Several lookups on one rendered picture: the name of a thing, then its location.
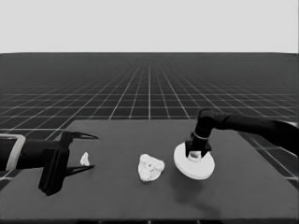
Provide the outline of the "large thick white disc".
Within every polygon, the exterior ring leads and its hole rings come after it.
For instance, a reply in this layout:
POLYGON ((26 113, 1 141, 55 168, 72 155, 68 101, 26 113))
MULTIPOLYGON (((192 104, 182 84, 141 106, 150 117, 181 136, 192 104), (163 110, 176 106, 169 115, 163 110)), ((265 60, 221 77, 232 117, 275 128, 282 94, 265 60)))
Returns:
POLYGON ((213 174, 215 162, 211 153, 202 158, 201 151, 192 152, 186 158, 185 151, 185 142, 177 145, 174 150, 174 163, 184 175, 194 180, 205 180, 213 174))

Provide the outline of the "small white T-shaped piece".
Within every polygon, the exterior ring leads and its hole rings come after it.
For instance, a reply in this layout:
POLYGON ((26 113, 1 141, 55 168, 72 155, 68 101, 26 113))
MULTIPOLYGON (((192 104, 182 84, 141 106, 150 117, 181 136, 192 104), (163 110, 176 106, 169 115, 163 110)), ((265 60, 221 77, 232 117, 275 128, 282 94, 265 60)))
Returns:
POLYGON ((89 166, 90 162, 89 162, 89 154, 87 152, 85 152, 81 159, 80 159, 80 164, 84 165, 84 166, 89 166))

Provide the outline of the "white round carrier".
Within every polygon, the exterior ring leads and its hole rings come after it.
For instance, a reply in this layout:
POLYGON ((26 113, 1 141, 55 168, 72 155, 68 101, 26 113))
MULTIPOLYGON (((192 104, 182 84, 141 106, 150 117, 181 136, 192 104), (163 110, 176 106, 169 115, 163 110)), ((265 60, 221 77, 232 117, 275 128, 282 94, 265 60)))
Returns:
POLYGON ((162 174, 162 172, 155 169, 154 163, 156 160, 159 160, 159 159, 151 157, 151 163, 145 164, 145 163, 139 162, 139 164, 137 166, 137 171, 139 171, 139 170, 149 170, 150 171, 149 182, 155 181, 162 174))

